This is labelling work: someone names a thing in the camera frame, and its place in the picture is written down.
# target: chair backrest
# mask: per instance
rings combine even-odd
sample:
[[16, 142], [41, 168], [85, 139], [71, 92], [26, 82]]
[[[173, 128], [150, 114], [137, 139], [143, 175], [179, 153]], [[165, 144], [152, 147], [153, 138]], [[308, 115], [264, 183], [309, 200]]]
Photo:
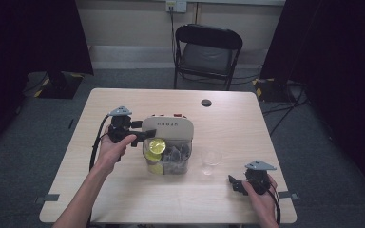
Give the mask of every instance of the chair backrest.
[[197, 24], [188, 24], [176, 30], [176, 41], [212, 48], [241, 50], [242, 39], [226, 28], [215, 28]]

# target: transparent container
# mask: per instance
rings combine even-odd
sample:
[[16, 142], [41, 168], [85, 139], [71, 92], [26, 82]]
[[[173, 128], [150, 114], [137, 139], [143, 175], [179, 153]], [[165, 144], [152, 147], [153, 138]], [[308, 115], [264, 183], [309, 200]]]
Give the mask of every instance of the transparent container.
[[153, 139], [147, 139], [143, 143], [143, 154], [147, 163], [147, 170], [158, 175], [179, 175], [188, 171], [188, 159], [192, 152], [192, 141], [168, 140], [165, 142], [165, 150], [161, 154], [150, 152], [149, 144]]

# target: black chair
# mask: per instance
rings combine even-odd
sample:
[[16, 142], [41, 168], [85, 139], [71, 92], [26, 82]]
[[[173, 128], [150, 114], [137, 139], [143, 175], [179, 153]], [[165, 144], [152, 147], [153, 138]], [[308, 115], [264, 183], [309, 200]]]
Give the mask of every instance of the black chair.
[[174, 88], [181, 73], [224, 80], [230, 89], [242, 48], [241, 37], [226, 28], [189, 24], [176, 30]]

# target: human arm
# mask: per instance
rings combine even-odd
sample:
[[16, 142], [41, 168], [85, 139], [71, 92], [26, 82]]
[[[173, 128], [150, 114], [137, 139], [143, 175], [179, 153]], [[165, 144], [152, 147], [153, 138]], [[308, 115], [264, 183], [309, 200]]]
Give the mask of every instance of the human arm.
[[135, 135], [129, 135], [122, 141], [113, 143], [108, 135], [102, 137], [100, 153], [96, 163], [53, 227], [86, 226], [94, 201], [97, 199], [106, 177], [113, 171], [117, 160], [125, 153], [126, 146], [135, 139]]
[[[275, 189], [278, 187], [275, 180], [269, 176], [272, 186], [269, 191], [275, 194]], [[259, 219], [259, 225], [262, 228], [276, 228], [279, 227], [275, 219], [275, 202], [268, 193], [259, 195], [254, 190], [253, 186], [247, 181], [242, 182], [242, 186], [248, 193], [250, 203]]]

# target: person's left hand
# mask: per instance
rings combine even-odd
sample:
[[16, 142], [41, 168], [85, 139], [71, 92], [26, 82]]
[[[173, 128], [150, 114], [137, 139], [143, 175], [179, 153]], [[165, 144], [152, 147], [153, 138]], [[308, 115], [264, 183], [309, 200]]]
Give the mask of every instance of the person's left hand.
[[131, 144], [136, 139], [136, 135], [128, 135], [120, 142], [114, 143], [105, 134], [101, 138], [100, 153], [99, 158], [94, 166], [100, 167], [106, 174], [110, 174], [114, 170], [114, 164], [117, 160], [125, 153], [126, 146]]

